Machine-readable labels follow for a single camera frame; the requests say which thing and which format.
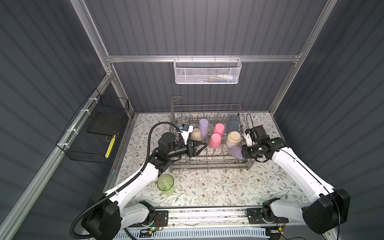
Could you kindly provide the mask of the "beige cup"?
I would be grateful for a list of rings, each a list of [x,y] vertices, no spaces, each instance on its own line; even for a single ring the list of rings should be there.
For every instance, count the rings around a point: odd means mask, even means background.
[[[201,130],[198,128],[194,128],[192,133],[191,133],[190,139],[193,141],[202,141]]]

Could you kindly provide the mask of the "pink cup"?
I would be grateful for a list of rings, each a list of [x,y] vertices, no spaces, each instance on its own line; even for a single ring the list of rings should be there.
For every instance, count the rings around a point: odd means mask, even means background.
[[[221,146],[222,136],[219,133],[213,133],[209,140],[209,147],[211,149],[218,149]]]
[[[223,137],[224,133],[225,133],[225,125],[222,123],[216,124],[213,130],[213,134],[219,134],[221,137]]]

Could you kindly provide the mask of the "light purple cup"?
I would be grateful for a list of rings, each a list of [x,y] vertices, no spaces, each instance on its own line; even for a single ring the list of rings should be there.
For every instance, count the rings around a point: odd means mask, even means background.
[[[200,119],[198,128],[201,132],[202,139],[206,139],[209,134],[209,121],[207,119]]]

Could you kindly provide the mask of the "white cup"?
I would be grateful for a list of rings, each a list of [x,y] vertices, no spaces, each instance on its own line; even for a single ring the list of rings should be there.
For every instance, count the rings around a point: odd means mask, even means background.
[[[233,146],[240,145],[242,142],[242,136],[239,132],[232,131],[228,134],[226,145],[228,148],[232,148]]]

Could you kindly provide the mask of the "blue transparent cup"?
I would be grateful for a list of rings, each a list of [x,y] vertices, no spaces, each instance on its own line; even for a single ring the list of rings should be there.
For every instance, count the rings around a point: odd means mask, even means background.
[[[238,132],[241,126],[240,115],[230,115],[228,124],[226,127],[226,134],[228,135],[231,132]]]

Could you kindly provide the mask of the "green transparent cup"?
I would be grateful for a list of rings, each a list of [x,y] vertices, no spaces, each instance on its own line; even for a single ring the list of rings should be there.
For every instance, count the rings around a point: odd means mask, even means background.
[[[171,196],[174,193],[174,178],[169,174],[161,175],[157,180],[158,189],[165,195]]]

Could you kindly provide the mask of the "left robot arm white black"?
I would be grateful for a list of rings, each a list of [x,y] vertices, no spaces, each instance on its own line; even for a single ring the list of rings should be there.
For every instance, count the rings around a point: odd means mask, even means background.
[[[70,227],[73,238],[112,240],[124,228],[136,224],[150,225],[155,217],[155,208],[151,204],[140,201],[128,208],[127,203],[163,174],[171,162],[184,155],[196,157],[208,146],[201,141],[176,137],[173,133],[164,133],[158,144],[143,169],[100,195],[96,203],[76,218]]]

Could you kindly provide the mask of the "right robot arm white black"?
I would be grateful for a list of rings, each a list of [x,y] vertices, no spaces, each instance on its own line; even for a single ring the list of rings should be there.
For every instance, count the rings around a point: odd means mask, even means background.
[[[263,202],[261,216],[266,223],[280,218],[305,223],[313,232],[323,234],[340,227],[348,219],[350,195],[337,190],[312,171],[281,138],[270,138],[263,126],[247,129],[242,156],[255,159],[264,156],[273,161],[295,181],[308,198],[308,203],[294,203],[280,198]]]

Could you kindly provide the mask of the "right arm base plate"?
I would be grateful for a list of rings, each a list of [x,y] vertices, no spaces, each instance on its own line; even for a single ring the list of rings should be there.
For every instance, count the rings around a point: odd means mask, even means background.
[[[287,218],[278,218],[272,217],[269,214],[264,214],[263,208],[247,208],[245,209],[245,214],[248,218],[249,224],[287,224],[289,219]]]

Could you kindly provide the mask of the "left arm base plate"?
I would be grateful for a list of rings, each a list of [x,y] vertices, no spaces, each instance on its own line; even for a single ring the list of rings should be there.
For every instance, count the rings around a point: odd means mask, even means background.
[[[149,222],[137,223],[130,226],[133,227],[166,227],[168,225],[169,211],[155,210],[153,214],[150,214]]]

